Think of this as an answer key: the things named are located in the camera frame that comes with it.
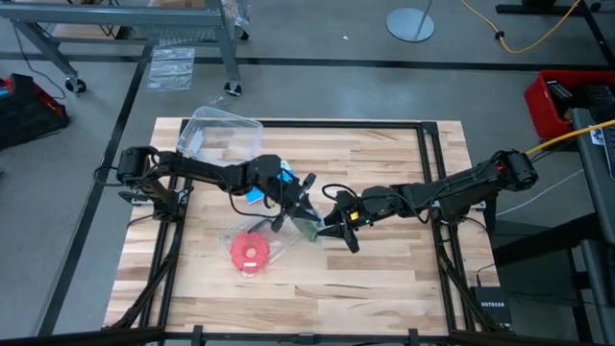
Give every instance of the blue object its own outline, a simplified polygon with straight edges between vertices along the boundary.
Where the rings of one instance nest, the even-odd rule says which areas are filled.
[[[292,170],[292,168],[290,168],[288,162],[286,162],[286,160],[282,160],[282,162],[280,163],[280,167],[284,169],[284,171],[281,174],[278,174],[278,178],[280,178],[280,175],[282,175],[282,179],[285,182],[291,181],[292,177],[295,176],[295,172]],[[263,199],[264,196],[264,193],[262,193],[259,189],[253,188],[252,191],[246,194],[246,202],[251,205]]]

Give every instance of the caster wheel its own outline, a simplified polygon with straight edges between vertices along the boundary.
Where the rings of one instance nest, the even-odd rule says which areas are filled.
[[[248,40],[248,38],[250,38],[250,34],[244,32],[244,31],[242,31],[241,35],[239,35],[239,39],[241,39],[241,40]]]
[[[84,82],[82,80],[77,80],[77,89],[76,90],[73,87],[73,84],[70,83],[70,81],[68,81],[68,80],[64,83],[64,86],[66,87],[66,90],[68,90],[70,92],[74,92],[74,93],[82,93],[82,92],[85,92],[87,90],[86,82]]]
[[[224,84],[224,91],[226,91],[231,96],[241,96],[241,86],[235,85],[235,87],[231,88],[231,83]]]
[[[593,3],[590,7],[589,7],[589,11],[591,12],[598,12],[600,10],[600,7],[602,7],[603,4],[601,3]]]

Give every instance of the butcher block tabletop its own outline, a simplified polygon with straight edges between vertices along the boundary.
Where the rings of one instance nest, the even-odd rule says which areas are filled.
[[[181,118],[158,118],[151,144],[174,151],[181,124]],[[447,174],[469,168],[461,123],[437,124]],[[429,137],[427,143],[434,162]],[[372,185],[424,182],[414,129],[265,127],[262,154],[287,160],[301,180],[316,174],[310,200],[324,214],[333,206],[320,191],[325,184],[348,185],[360,193]],[[431,172],[435,175],[434,164]],[[232,210],[228,195],[216,186],[193,185],[168,332],[192,332],[202,325],[208,333],[396,335],[417,329],[420,335],[448,334],[431,225],[393,216],[361,228],[356,254],[340,239],[322,238],[317,244],[305,239],[247,278],[220,241],[220,234],[244,216]],[[245,197],[235,197],[235,203],[240,210],[250,208]],[[151,212],[151,207],[135,208],[132,218]],[[475,211],[469,216],[483,222]],[[158,230],[159,222],[151,219],[128,229],[106,325],[119,319],[146,285]],[[493,263],[489,238],[474,222],[460,224],[458,235],[468,284],[475,284],[477,270]],[[484,285],[499,284],[495,267],[482,270],[480,279]],[[158,320],[162,287],[150,324]],[[455,319],[463,329],[460,299],[451,287]]]

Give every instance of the gray floor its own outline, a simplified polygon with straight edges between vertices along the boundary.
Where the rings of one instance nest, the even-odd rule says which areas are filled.
[[[533,42],[557,21],[555,17],[496,15],[493,4],[472,3],[506,31],[507,42],[513,47]],[[391,37],[384,19],[397,7],[422,8],[425,1],[259,0],[252,6],[252,36],[238,48],[240,57],[604,64],[598,45],[580,18],[571,18],[552,38],[526,55],[508,55],[493,40],[490,29],[457,0],[434,1],[431,15],[436,32],[430,40],[418,44]],[[597,20],[615,45],[612,14],[599,14]],[[0,21],[0,32],[4,34],[0,36],[0,51],[17,51],[8,22]],[[29,42],[24,43],[26,51],[36,51]],[[61,49],[81,54],[140,53],[140,48],[133,46],[63,44]],[[208,56],[215,52],[200,49],[199,53]],[[74,65],[90,91],[80,97],[68,95],[63,101],[72,117],[71,126],[59,135],[0,152],[0,167],[6,172],[0,179],[0,338],[34,332],[92,184],[91,172],[102,159],[135,71],[135,64],[130,63]],[[61,73],[51,63],[34,62],[34,66],[63,83]],[[240,68],[244,88],[240,98],[222,92],[226,80],[221,65],[197,65],[188,91],[152,93],[142,87],[120,149],[148,143],[156,117],[190,116],[207,105],[249,117],[460,120],[474,162],[498,149],[529,148],[538,139],[523,97],[535,73]],[[0,76],[10,73],[28,74],[28,70],[22,61],[1,61]],[[43,79],[37,81],[50,93],[58,93]],[[555,154],[539,162],[537,168],[537,186],[527,192],[503,194],[499,210],[523,203],[576,172],[580,162],[574,154]],[[591,209],[587,186],[578,176],[502,219],[551,226]],[[130,211],[115,189],[106,189],[62,310],[58,333],[101,326]],[[530,266],[553,262],[542,260]],[[503,282],[540,280],[522,269],[503,271]],[[554,280],[542,285],[556,291],[561,283]],[[520,334],[576,337],[569,308],[554,309],[517,298],[513,298],[512,308]]]

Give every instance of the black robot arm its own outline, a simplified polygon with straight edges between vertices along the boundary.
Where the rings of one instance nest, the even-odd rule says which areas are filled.
[[[251,161],[228,166],[184,158],[174,152],[161,152],[154,147],[133,147],[122,152],[116,179],[133,189],[140,190],[154,202],[154,219],[176,221],[185,212],[180,192],[167,189],[159,181],[165,176],[177,176],[217,185],[221,190],[241,196],[253,187],[261,190],[266,198],[280,205],[281,211],[272,222],[278,231],[288,216],[319,221],[309,210],[308,189],[316,176],[307,175],[302,184],[289,175],[281,179],[281,159],[276,155],[262,155]]]
[[[337,191],[333,211],[325,217],[328,228],[319,235],[342,238],[349,249],[359,250],[355,231],[365,225],[398,215],[429,217],[458,223],[472,205],[502,190],[519,191],[532,187],[538,175],[528,156],[517,151],[500,151],[475,167],[430,184],[368,187],[360,196],[349,190]],[[420,217],[428,210],[428,219]]]

